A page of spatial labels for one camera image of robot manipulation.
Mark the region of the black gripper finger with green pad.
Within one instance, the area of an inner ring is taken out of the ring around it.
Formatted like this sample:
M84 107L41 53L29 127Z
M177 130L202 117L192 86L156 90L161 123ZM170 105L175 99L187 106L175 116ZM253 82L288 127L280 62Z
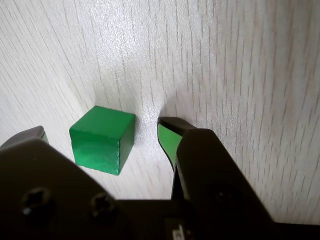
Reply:
M128 240L113 198L44 140L37 126L0 147L3 240Z
M217 135L178 117L159 117L182 137L175 166L203 240L281 240L283 235Z

